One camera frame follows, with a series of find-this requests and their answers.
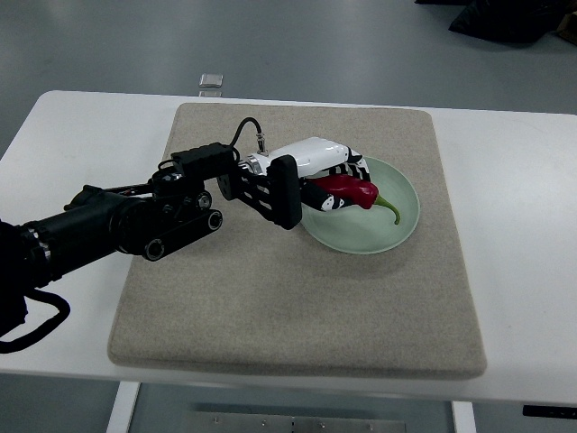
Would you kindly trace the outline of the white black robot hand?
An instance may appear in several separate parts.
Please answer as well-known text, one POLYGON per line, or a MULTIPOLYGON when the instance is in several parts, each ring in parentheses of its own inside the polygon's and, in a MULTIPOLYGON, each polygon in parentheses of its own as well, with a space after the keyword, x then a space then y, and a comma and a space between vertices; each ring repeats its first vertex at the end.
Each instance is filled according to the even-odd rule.
POLYGON ((311 137, 274 150, 272 160, 289 155, 297 164, 301 202, 318 211, 328 212, 353 206, 348 200, 324 192, 309 179, 346 174, 371 181, 367 161, 350 147, 327 139, 311 137))

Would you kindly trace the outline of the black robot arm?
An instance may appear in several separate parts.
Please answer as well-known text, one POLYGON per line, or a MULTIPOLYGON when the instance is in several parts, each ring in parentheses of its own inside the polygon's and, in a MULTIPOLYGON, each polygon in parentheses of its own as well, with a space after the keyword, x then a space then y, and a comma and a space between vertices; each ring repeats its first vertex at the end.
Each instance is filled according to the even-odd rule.
POLYGON ((223 217, 205 188, 212 179, 226 199, 241 200, 285 229, 302 217, 295 159, 276 157, 254 174, 234 143, 174 152, 145 184, 86 185, 56 216, 1 224, 1 332, 24 323, 34 290, 69 272, 114 252, 158 261, 218 230, 223 217))

